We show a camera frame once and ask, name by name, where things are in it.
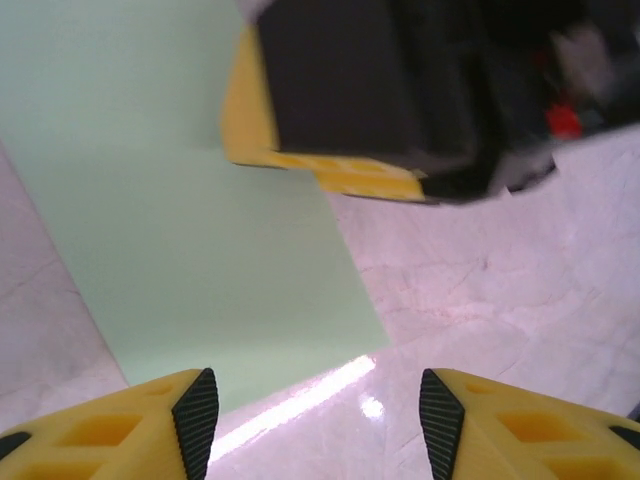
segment light green mat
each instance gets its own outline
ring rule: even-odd
[[[0,138],[127,380],[225,411],[387,337],[306,173],[228,164],[225,0],[3,0]]]

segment marble floor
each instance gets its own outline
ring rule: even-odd
[[[221,418],[209,478],[431,478],[416,395],[450,367],[626,415],[640,400],[640,130],[517,197],[330,197],[393,346]],[[126,386],[0,155],[0,431]]]

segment red component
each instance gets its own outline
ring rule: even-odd
[[[554,105],[547,111],[547,121],[551,132],[556,137],[580,138],[582,136],[582,124],[576,112],[568,105]]]

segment green paper sheet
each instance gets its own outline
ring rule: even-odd
[[[3,0],[0,138],[132,384],[212,366],[231,410],[383,347],[304,172],[224,159],[226,0]]]

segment yellow robot part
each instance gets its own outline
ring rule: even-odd
[[[278,151],[255,30],[240,38],[224,100],[221,132],[229,160],[238,165],[312,170],[327,191],[379,198],[424,201],[410,171],[364,157],[285,154]]]
[[[453,370],[427,370],[435,480],[638,480],[640,424]]]
[[[0,435],[2,480],[202,480],[218,418],[211,369],[187,370]]]

